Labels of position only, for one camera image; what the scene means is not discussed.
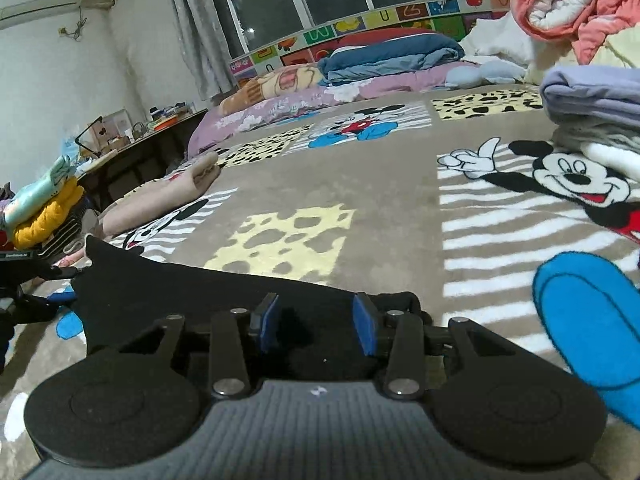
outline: yellow sweater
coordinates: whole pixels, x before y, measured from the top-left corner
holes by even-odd
[[[39,213],[15,228],[15,248],[29,249],[49,238],[53,231],[64,223],[69,211],[82,198],[83,193],[84,188],[78,186],[75,177],[67,180],[60,192],[49,200]]]

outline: power cord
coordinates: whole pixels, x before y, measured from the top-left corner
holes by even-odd
[[[76,30],[73,32],[67,32],[66,27],[62,27],[58,29],[60,36],[66,36],[67,38],[72,38],[74,41],[80,41],[80,37],[82,36],[82,28],[86,23],[86,18],[82,17],[82,7],[78,7],[80,10],[80,21],[76,25]]]

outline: curtain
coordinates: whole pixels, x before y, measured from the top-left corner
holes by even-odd
[[[171,0],[182,57],[203,100],[229,92],[229,49],[213,0]]]

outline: colorful alphabet headboard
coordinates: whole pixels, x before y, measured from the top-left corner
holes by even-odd
[[[496,20],[509,9],[509,0],[423,0],[372,10],[322,27],[301,30],[234,59],[230,68],[236,81],[242,86],[256,75],[283,66],[318,61],[336,49],[337,40],[341,36],[374,28],[428,28],[461,40],[478,18]]]

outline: lamp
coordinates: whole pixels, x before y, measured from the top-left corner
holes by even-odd
[[[74,142],[80,146],[81,148],[86,149],[89,153],[91,153],[92,155],[97,156],[98,158],[100,157],[100,153],[96,153],[94,152],[94,150],[92,150],[91,148],[86,147],[84,144],[82,144],[82,142],[80,142],[80,137],[82,137],[84,135],[84,133],[91,128],[95,123],[101,123],[102,122],[102,116],[98,117],[93,123],[89,124],[89,126],[87,126],[81,133],[80,135],[78,135],[75,139]]]

